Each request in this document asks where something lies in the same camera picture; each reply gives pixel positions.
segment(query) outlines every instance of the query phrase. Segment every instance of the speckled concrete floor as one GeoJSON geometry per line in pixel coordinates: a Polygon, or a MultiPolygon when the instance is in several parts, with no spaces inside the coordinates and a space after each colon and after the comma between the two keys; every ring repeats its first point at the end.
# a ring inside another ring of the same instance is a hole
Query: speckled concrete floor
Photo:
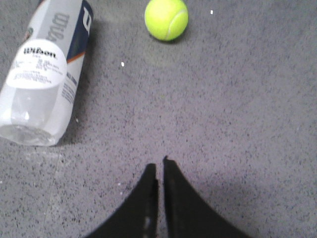
{"type": "MultiPolygon", "coordinates": [[[[0,1],[0,86],[37,2],[0,1]]],[[[50,148],[0,139],[0,237],[83,237],[154,162],[165,238],[169,155],[249,235],[316,238],[317,1],[187,0],[188,28],[172,44],[147,33],[147,0],[89,2],[65,136],[50,148]]]]}

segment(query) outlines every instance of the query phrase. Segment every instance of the tennis ball can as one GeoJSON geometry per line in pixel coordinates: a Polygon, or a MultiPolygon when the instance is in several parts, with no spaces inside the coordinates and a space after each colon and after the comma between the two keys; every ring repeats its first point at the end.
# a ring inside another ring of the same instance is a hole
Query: tennis ball can
{"type": "Polygon", "coordinates": [[[53,146],[69,124],[93,11],[85,0],[41,0],[0,92],[0,136],[53,146]]]}

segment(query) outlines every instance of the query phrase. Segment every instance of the black object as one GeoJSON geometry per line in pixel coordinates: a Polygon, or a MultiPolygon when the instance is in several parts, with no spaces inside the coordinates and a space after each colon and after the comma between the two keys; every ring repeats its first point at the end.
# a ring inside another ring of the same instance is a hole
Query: black object
{"type": "MultiPolygon", "coordinates": [[[[250,238],[211,209],[173,160],[164,164],[165,213],[169,238],[250,238]]],[[[138,184],[116,212],[86,238],[155,238],[158,181],[148,164],[138,184]]]]}
{"type": "Polygon", "coordinates": [[[87,238],[155,238],[158,188],[156,167],[148,164],[129,197],[87,238]]]}
{"type": "Polygon", "coordinates": [[[165,157],[163,163],[169,238],[249,238],[199,197],[175,161],[165,157]]]}

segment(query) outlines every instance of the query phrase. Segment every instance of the yellow tennis ball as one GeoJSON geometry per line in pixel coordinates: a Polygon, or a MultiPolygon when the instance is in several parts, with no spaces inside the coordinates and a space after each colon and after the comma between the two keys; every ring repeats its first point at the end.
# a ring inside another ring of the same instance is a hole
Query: yellow tennis ball
{"type": "Polygon", "coordinates": [[[150,0],[144,19],[155,38],[170,41],[180,36],[187,26],[187,6],[181,0],[150,0]]]}

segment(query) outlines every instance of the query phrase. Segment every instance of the orange stripe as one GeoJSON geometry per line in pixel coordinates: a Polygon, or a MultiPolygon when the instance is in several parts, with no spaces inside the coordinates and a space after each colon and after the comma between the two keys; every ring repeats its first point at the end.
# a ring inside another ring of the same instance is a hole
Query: orange stripe
{"type": "Polygon", "coordinates": [[[82,52],[82,53],[80,53],[80,54],[74,56],[73,58],[69,59],[69,60],[67,61],[67,63],[71,63],[71,62],[73,62],[74,60],[77,60],[79,57],[83,56],[84,54],[85,54],[85,52],[82,52]]]}

